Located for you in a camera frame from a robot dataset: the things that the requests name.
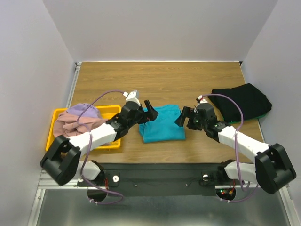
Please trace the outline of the teal t shirt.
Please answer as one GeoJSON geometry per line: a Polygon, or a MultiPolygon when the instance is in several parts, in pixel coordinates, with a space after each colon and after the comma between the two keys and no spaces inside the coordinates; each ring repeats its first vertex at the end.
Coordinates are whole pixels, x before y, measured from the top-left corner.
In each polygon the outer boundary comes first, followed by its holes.
{"type": "Polygon", "coordinates": [[[145,144],[163,141],[186,140],[184,127],[175,124],[181,110],[178,105],[169,104],[154,108],[156,120],[139,125],[139,132],[145,144]]]}

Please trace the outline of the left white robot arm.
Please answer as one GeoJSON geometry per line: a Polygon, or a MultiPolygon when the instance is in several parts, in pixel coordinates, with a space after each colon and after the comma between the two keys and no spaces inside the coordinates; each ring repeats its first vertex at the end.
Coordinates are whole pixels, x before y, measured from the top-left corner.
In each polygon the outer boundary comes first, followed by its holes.
{"type": "Polygon", "coordinates": [[[136,124],[154,121],[158,112],[149,100],[145,100],[147,111],[134,101],[127,101],[121,111],[111,119],[90,132],[74,137],[58,136],[42,158],[40,166],[60,186],[79,177],[98,186],[104,182],[103,169],[94,161],[81,161],[82,156],[104,144],[114,142],[125,136],[136,124]]]}

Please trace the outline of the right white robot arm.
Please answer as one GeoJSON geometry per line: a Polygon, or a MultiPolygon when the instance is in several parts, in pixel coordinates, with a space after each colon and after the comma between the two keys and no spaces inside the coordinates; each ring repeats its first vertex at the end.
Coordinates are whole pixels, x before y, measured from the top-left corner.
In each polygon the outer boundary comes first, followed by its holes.
{"type": "Polygon", "coordinates": [[[198,104],[195,108],[185,106],[175,123],[183,127],[185,120],[188,120],[189,129],[203,130],[209,138],[234,148],[251,160],[251,163],[237,160],[223,162],[222,168],[216,172],[220,183],[242,179],[274,194],[296,178],[296,171],[282,145],[269,145],[237,131],[228,123],[218,120],[209,103],[198,104]]]}

